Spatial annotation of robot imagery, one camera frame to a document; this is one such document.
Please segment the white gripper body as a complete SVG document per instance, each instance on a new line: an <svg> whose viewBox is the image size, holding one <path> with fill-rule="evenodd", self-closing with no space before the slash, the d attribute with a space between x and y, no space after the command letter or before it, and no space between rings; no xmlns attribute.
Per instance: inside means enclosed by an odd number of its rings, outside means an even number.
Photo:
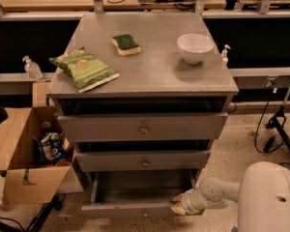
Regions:
<svg viewBox="0 0 290 232"><path fill-rule="evenodd" d="M205 209L207 199L199 189L190 189L184 193L182 207L188 215L195 215Z"/></svg>

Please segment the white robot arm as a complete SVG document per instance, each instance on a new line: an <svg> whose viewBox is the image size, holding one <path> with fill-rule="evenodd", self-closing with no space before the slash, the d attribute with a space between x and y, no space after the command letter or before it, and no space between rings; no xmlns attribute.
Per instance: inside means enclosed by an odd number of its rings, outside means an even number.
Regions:
<svg viewBox="0 0 290 232"><path fill-rule="evenodd" d="M181 216L238 204L238 232L290 232L290 170L267 161L252 164L239 183L214 177L173 198Z"/></svg>

